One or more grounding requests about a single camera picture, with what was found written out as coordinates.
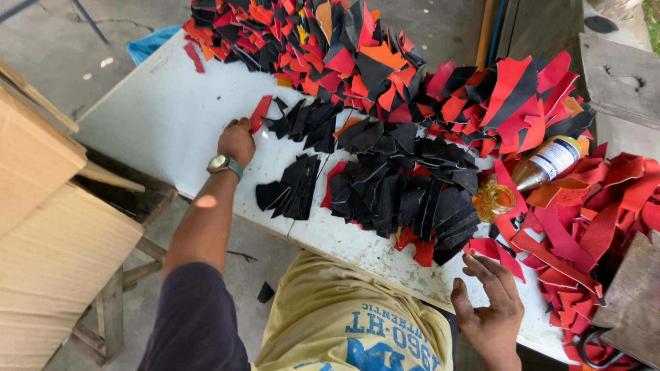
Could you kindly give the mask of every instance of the white table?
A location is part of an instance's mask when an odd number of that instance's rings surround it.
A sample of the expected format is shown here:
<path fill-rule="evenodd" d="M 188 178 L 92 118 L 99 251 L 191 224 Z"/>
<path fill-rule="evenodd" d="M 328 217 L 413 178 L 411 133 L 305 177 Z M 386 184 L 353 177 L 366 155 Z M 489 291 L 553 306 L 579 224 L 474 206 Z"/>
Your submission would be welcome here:
<path fill-rule="evenodd" d="M 278 96 L 290 107 L 305 96 L 278 86 L 266 73 L 248 72 L 240 62 L 203 61 L 206 73 L 198 74 L 183 50 L 185 43 L 179 31 L 80 118 L 81 130 L 74 137 L 194 197 L 207 179 L 205 164 L 215 153 L 218 136 L 231 119 L 249 117 L 264 95 Z M 349 112 L 338 117 L 338 127 Z M 274 103 L 269 117 L 279 117 Z M 375 232 L 362 231 L 319 208 L 328 171 L 350 158 L 345 151 L 319 154 L 322 168 L 309 220 L 271 219 L 270 211 L 264 213 L 257 207 L 255 185 L 280 180 L 295 156 L 303 153 L 304 144 L 278 140 L 265 127 L 255 134 L 255 140 L 257 152 L 236 191 L 235 217 L 441 308 L 453 311 L 449 294 L 454 277 L 465 280 L 474 306 L 488 305 L 479 282 L 461 271 L 460 255 L 443 267 L 435 263 L 431 268 L 421 267 L 413 260 L 412 245 L 397 252 L 393 237 L 386 240 Z M 490 163 L 479 161 L 484 168 L 492 164 L 492 159 Z M 488 225 L 481 224 L 475 236 L 487 234 Z M 562 331 L 548 324 L 548 304 L 539 292 L 537 274 L 522 268 L 527 284 L 516 281 L 526 313 L 518 343 L 569 362 L 560 341 Z"/>

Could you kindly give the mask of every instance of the glass bottle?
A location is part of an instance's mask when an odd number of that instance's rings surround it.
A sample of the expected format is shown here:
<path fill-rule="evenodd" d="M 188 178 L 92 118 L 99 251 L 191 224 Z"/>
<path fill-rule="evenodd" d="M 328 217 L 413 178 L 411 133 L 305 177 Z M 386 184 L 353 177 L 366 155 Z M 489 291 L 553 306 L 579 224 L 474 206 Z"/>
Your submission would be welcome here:
<path fill-rule="evenodd" d="M 513 169 L 513 180 L 518 191 L 531 191 L 554 179 L 579 160 L 582 146 L 571 137 L 556 135 L 549 138 Z"/>
<path fill-rule="evenodd" d="M 472 204 L 482 222 L 492 222 L 496 217 L 508 213 L 517 201 L 509 187 L 497 183 L 495 174 L 487 175 L 477 192 Z"/>

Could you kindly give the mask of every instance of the hand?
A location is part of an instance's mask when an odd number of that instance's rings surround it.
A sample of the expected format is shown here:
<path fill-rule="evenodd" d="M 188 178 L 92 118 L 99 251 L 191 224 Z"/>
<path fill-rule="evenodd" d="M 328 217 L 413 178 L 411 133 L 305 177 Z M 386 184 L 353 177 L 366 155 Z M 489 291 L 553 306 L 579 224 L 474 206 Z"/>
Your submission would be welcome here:
<path fill-rule="evenodd" d="M 481 354 L 490 371 L 521 370 L 520 358 L 515 352 L 515 338 L 525 308 L 511 271 L 483 256 L 465 254 L 463 261 L 467 265 L 463 272 L 470 277 L 476 276 L 484 285 L 490 307 L 472 308 L 465 283 L 455 278 L 451 303 L 461 332 Z"/>
<path fill-rule="evenodd" d="M 224 128 L 218 140 L 218 154 L 225 154 L 236 161 L 245 170 L 252 161 L 257 146 L 254 138 L 249 134 L 250 124 L 248 118 L 233 119 Z"/>

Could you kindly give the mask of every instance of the person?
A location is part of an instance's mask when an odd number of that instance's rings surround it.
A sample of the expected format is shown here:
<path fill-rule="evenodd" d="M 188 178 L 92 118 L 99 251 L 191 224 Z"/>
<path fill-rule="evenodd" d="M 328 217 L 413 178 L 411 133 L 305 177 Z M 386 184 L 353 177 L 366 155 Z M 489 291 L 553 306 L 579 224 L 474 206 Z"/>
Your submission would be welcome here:
<path fill-rule="evenodd" d="M 255 152 L 249 128 L 246 118 L 232 120 L 218 140 L 218 154 L 242 169 Z M 454 316 L 306 250 L 280 280 L 250 364 L 222 278 L 240 173 L 212 172 L 174 233 L 139 370 L 453 370 L 451 321 L 489 371 L 521 370 L 515 346 L 524 308 L 501 265 L 464 255 L 463 272 L 483 284 L 490 307 L 473 308 L 455 278 Z"/>

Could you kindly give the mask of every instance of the watch face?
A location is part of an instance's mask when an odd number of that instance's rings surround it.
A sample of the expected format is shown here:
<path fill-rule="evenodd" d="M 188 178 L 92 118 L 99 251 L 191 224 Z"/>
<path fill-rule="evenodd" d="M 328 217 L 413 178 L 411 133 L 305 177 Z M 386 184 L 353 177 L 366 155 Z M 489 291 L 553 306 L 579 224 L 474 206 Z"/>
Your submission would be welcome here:
<path fill-rule="evenodd" d="M 209 161 L 209 168 L 217 169 L 217 168 L 221 167 L 222 165 L 224 165 L 225 162 L 227 162 L 227 156 L 225 156 L 223 154 L 219 154 L 219 155 L 215 156 L 214 158 L 212 158 L 211 161 Z"/>

